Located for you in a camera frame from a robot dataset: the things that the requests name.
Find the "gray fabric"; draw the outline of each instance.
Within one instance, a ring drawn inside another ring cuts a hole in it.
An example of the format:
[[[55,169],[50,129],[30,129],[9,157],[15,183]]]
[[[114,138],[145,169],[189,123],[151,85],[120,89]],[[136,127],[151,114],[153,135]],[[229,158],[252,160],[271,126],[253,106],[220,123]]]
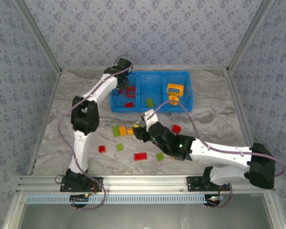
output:
[[[286,163],[286,0],[270,8],[234,79],[254,140]],[[276,186],[286,210],[286,174]]]
[[[62,68],[227,66],[260,0],[26,0]]]
[[[27,172],[56,76],[12,0],[0,0],[0,228]]]

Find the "yellow block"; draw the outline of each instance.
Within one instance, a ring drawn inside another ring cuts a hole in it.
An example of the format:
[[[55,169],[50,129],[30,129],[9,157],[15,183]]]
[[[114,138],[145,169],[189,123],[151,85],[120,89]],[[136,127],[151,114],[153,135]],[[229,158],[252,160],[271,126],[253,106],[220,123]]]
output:
[[[169,100],[175,100],[175,101],[179,101],[179,98],[177,96],[174,96],[174,95],[170,95],[168,97]],[[172,105],[177,105],[178,103],[177,102],[169,102],[170,104]]]
[[[133,135],[133,129],[132,129],[132,127],[128,128],[127,133],[128,133],[129,135]]]
[[[179,92],[170,92],[170,89],[176,89],[179,90]],[[174,95],[174,96],[183,96],[183,92],[184,92],[184,86],[183,85],[179,85],[179,84],[173,84],[173,83],[168,83],[167,84],[167,94],[168,95]]]
[[[119,130],[120,130],[120,135],[121,136],[126,136],[126,128],[125,128],[125,126],[120,126]]]

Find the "green lego brick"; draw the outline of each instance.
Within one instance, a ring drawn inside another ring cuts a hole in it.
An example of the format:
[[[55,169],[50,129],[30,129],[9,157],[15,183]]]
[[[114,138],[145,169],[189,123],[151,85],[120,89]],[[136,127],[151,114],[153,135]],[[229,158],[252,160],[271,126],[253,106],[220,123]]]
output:
[[[117,144],[117,145],[116,145],[116,149],[117,149],[118,151],[121,151],[121,150],[124,150],[124,147],[123,147],[122,144]]]
[[[146,99],[147,106],[148,107],[153,107],[153,100],[152,99]]]
[[[159,153],[156,155],[158,161],[162,161],[164,159],[164,156],[162,155],[162,153]]]
[[[112,129],[113,129],[113,136],[114,136],[114,137],[119,137],[119,136],[121,136],[121,135],[120,135],[120,129],[119,129],[119,127],[118,127],[117,125],[115,125],[114,127],[112,127]]]

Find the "red plastic piece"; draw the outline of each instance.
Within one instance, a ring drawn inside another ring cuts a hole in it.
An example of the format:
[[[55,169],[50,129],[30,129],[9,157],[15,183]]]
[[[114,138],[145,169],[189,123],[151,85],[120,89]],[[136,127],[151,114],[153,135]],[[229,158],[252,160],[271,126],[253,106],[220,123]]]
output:
[[[100,153],[105,153],[106,152],[105,146],[99,146],[99,152]]]
[[[180,131],[181,131],[181,127],[180,127],[180,126],[174,125],[174,126],[172,127],[172,132],[178,134],[178,133],[180,133]]]
[[[134,154],[134,160],[135,161],[146,160],[146,159],[147,159],[146,153]]]
[[[133,107],[133,103],[125,103],[125,107]]]
[[[135,98],[135,86],[126,89],[126,98]]]

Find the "blue plastic tray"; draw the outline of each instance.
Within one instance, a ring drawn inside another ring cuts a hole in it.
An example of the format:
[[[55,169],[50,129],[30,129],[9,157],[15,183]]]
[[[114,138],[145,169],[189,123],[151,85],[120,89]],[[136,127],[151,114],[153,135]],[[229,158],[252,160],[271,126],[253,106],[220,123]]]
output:
[[[126,90],[119,94],[119,90],[113,90],[110,94],[110,106],[112,112],[142,112],[156,109],[168,99],[167,84],[182,84],[184,94],[179,101],[187,109],[192,111],[194,94],[189,71],[137,71],[128,76],[130,86],[136,87],[135,98],[126,98]],[[154,107],[148,107],[146,99],[153,100]],[[133,103],[133,107],[125,107],[125,103]],[[170,103],[164,105],[160,112],[184,112],[178,105]]]

